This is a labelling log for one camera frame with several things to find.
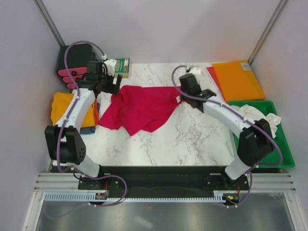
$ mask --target green basket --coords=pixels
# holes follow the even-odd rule
[[[262,112],[265,116],[268,113],[273,113],[275,115],[277,115],[275,106],[273,104],[272,101],[269,100],[259,100],[259,101],[231,101],[229,102],[229,105],[235,105],[238,107],[242,107],[245,104],[255,107],[256,109],[258,109],[260,112]],[[234,141],[235,141],[235,146],[236,149],[238,147],[239,144],[239,139],[234,136]],[[277,126],[277,131],[276,131],[276,137],[275,137],[275,142],[277,143],[278,147],[280,148],[282,155],[283,155],[283,162],[280,166],[278,167],[294,167],[295,163],[290,151],[290,148],[288,146],[288,142],[284,136],[284,132],[283,129],[281,127],[281,124],[279,124]],[[279,154],[277,152],[277,150],[273,151],[271,154],[269,154],[267,157],[265,157],[262,160],[262,163],[266,163],[266,164],[276,164],[279,162]],[[270,166],[260,166],[260,168],[272,168]]]

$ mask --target blue cloth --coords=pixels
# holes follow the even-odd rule
[[[98,112],[100,112],[100,107],[101,107],[101,105],[98,103],[98,104],[97,104],[97,110],[98,110]],[[81,134],[81,135],[89,135],[89,134],[95,133],[95,131],[96,131],[96,127],[95,127],[95,126],[93,126],[93,127],[88,127],[88,128],[81,128],[81,129],[80,129],[80,134]]]

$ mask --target red cloth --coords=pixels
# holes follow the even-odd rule
[[[139,130],[153,132],[161,127],[180,104],[174,87],[123,86],[111,97],[111,105],[98,122],[109,129],[124,126],[130,136]]]

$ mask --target cable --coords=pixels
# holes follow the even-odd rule
[[[236,195],[239,195],[239,194],[240,194],[240,191],[241,191],[241,188],[240,188],[239,185],[237,185],[237,193],[236,193]]]
[[[86,77],[86,74],[87,74],[87,73],[84,73],[84,74],[81,76],[80,80],[84,80],[85,77]]]
[[[73,176],[74,176],[78,181],[80,181],[80,178],[78,178],[78,177],[76,176],[76,173],[75,173],[75,172],[73,172]]]
[[[68,69],[68,65],[67,65],[67,54],[68,54],[68,51],[71,49],[72,46],[74,46],[74,45],[76,45],[76,44],[80,44],[80,43],[87,43],[87,44],[90,44],[90,45],[96,47],[97,49],[100,50],[100,52],[102,53],[102,55],[105,56],[105,53],[102,51],[102,49],[101,49],[99,46],[97,46],[96,44],[94,44],[94,43],[92,43],[92,42],[83,41],[83,40],[73,42],[73,43],[72,43],[71,45],[69,45],[69,46],[66,48],[66,50],[65,50],[65,53],[64,53],[64,65],[65,65],[65,69],[66,69],[68,75],[70,76],[72,82],[74,83],[74,85],[75,85],[75,87],[76,87],[76,90],[77,90],[77,98],[75,99],[75,101],[74,101],[72,107],[71,107],[70,110],[68,111],[68,113],[67,113],[67,115],[66,115],[66,119],[63,121],[63,124],[62,124],[62,126],[61,126],[61,128],[60,128],[60,131],[59,131],[58,140],[57,140],[57,150],[56,150],[57,167],[58,167],[59,172],[62,172],[62,173],[63,173],[63,172],[66,172],[66,171],[69,170],[70,168],[74,167],[74,166],[69,166],[68,168],[66,168],[66,169],[64,169],[64,170],[61,169],[61,166],[60,166],[60,144],[61,144],[61,138],[62,138],[62,134],[63,134],[64,127],[65,127],[66,123],[68,122],[69,117],[70,117],[70,115],[72,114],[73,109],[74,109],[75,105],[77,104],[77,102],[78,102],[78,100],[79,100],[79,96],[80,96],[80,89],[79,89],[79,87],[78,87],[78,84],[76,83],[76,81],[74,80],[73,76],[71,75],[71,73],[70,73],[70,71],[69,71],[69,69]],[[91,177],[91,176],[89,176],[89,175],[84,174],[83,172],[81,172],[77,167],[74,167],[74,168],[75,168],[75,171],[76,171],[76,172],[78,172],[78,173],[80,173],[82,176],[85,176],[85,177],[90,178],[90,179],[92,179],[92,180],[103,180],[103,179],[108,179],[108,178],[117,178],[117,179],[120,179],[120,180],[124,183],[125,191],[124,191],[122,197],[121,197],[119,200],[117,200],[117,201],[115,201],[115,202],[112,202],[112,203],[110,203],[110,204],[92,205],[92,206],[94,206],[94,207],[108,207],[108,206],[117,205],[117,204],[121,203],[122,200],[124,199],[124,197],[126,196],[126,194],[127,194],[127,189],[128,189],[128,188],[127,188],[127,184],[126,184],[125,180],[124,180],[122,177],[116,176],[116,175],[109,175],[109,176],[104,176],[104,177]],[[48,215],[48,214],[46,213],[46,211],[44,211],[44,213],[45,213],[45,215],[46,215],[48,218],[50,218],[50,219],[57,219],[57,218],[62,218],[62,217],[64,217],[65,215],[67,215],[67,214],[69,214],[69,213],[71,213],[71,212],[73,212],[73,211],[75,211],[75,210],[77,210],[77,209],[79,209],[79,208],[81,208],[81,207],[83,207],[83,206],[86,206],[86,205],[88,205],[88,204],[84,204],[84,205],[78,206],[78,207],[74,208],[73,210],[71,210],[71,211],[69,211],[69,212],[67,212],[67,213],[64,213],[64,214],[62,214],[62,215],[60,215],[60,216],[58,216],[58,217],[52,217],[52,216]]]
[[[232,200],[230,200],[229,198],[227,199],[229,202],[231,202],[234,205],[238,205],[238,203],[233,202]]]
[[[275,149],[277,150],[278,154],[279,154],[279,157],[280,157],[280,160],[279,160],[279,163],[278,164],[275,164],[275,165],[272,165],[272,164],[266,164],[266,163],[257,163],[257,165],[265,165],[265,166],[270,166],[270,167],[277,167],[279,165],[282,164],[282,161],[283,161],[283,156],[282,156],[282,153],[281,153],[281,150],[280,148],[278,147],[278,145],[276,144],[276,142],[273,140],[273,138],[267,134],[263,129],[259,128],[257,125],[251,123],[250,121],[248,120],[244,120],[244,117],[239,114],[237,111],[235,111],[234,109],[226,106],[226,105],[221,105],[220,102],[217,102],[217,101],[214,101],[214,100],[210,100],[210,99],[204,99],[204,98],[198,98],[198,97],[195,97],[195,96],[191,96],[183,91],[181,91],[180,88],[177,87],[176,83],[175,83],[175,77],[174,77],[174,73],[176,72],[176,70],[178,70],[179,68],[181,67],[185,67],[187,68],[187,65],[179,65],[177,66],[176,68],[174,68],[174,70],[172,71],[172,74],[171,74],[171,78],[172,78],[172,83],[174,85],[174,87],[178,90],[178,92],[187,97],[187,98],[190,98],[190,99],[193,99],[193,100],[199,100],[199,101],[203,101],[203,102],[210,102],[210,103],[214,103],[214,104],[217,104],[219,106],[222,106],[224,107],[225,109],[227,109],[228,111],[232,112],[233,114],[235,114],[237,117],[239,117],[243,122],[249,124],[250,126],[252,126],[253,128],[257,129],[258,131],[260,131],[271,143],[272,145],[275,147]],[[246,171],[247,172],[250,172],[255,166],[252,166],[249,170]]]
[[[229,205],[229,207],[236,207],[236,206],[241,205],[241,204],[247,199],[247,197],[249,196],[250,191],[251,191],[251,188],[252,188],[252,173],[249,172],[249,175],[250,175],[250,183],[249,183],[249,189],[248,189],[248,191],[247,191],[247,194],[245,195],[245,197],[243,198],[243,200],[239,201],[239,203],[237,203],[236,205]]]
[[[77,207],[73,208],[72,210],[70,210],[70,211],[68,211],[68,212],[66,212],[66,213],[63,213],[62,215],[53,217],[53,216],[51,216],[51,215],[49,215],[49,214],[47,213],[47,211],[46,211],[46,205],[45,205],[45,206],[44,206],[44,214],[45,214],[45,216],[48,217],[49,219],[56,220],[56,219],[59,219],[59,218],[62,218],[62,217],[64,217],[64,216],[66,216],[66,215],[68,215],[68,214],[70,214],[70,213],[72,213],[72,212],[75,212],[76,210],[78,210],[78,209],[80,209],[80,208],[82,208],[82,207],[85,207],[85,206],[89,206],[89,203],[87,203],[87,204],[82,204],[82,205],[80,205],[80,206],[77,206]]]

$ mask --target black mounting plate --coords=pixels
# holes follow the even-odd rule
[[[126,198],[190,198],[213,197],[213,191],[248,190],[246,176],[229,185],[221,175],[225,167],[102,167],[105,174],[122,177],[127,185]],[[79,190],[105,190],[109,198],[119,198],[124,184],[117,178],[90,180],[82,178]]]

